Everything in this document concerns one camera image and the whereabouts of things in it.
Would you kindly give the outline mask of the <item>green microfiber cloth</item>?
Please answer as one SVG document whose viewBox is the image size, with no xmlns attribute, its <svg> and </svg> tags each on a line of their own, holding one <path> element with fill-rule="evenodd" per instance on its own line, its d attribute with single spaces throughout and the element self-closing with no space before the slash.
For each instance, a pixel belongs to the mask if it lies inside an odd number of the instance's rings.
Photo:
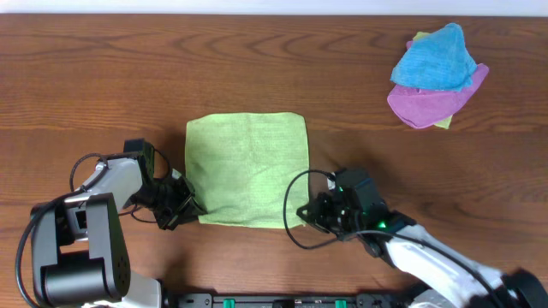
<svg viewBox="0 0 548 308">
<path fill-rule="evenodd" d="M 202 224 L 293 228 L 309 200 L 303 116 L 290 113 L 213 114 L 186 126 L 185 170 L 207 213 Z"/>
</svg>

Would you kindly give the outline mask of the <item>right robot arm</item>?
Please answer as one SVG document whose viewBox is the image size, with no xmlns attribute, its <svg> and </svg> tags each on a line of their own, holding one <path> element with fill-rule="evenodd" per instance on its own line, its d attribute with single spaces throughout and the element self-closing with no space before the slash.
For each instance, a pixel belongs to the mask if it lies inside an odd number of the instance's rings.
<svg viewBox="0 0 548 308">
<path fill-rule="evenodd" d="M 295 214 L 335 240 L 357 239 L 366 251 L 426 284 L 412 307 L 545 307 L 547 292 L 531 272 L 505 274 L 434 238 L 414 219 L 390 210 L 364 169 L 324 172 L 321 192 Z"/>
</svg>

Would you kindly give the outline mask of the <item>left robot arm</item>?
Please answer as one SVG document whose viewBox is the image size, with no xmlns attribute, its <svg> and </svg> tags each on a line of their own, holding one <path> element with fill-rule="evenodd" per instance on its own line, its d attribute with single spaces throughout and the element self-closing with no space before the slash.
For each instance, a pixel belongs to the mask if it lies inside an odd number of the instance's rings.
<svg viewBox="0 0 548 308">
<path fill-rule="evenodd" d="M 162 230 L 206 213 L 192 184 L 170 170 L 154 175 L 158 150 L 144 139 L 99 155 L 79 187 L 32 215 L 33 289 L 45 307 L 160 307 L 161 283 L 131 270 L 120 212 L 131 204 L 152 212 Z"/>
</svg>

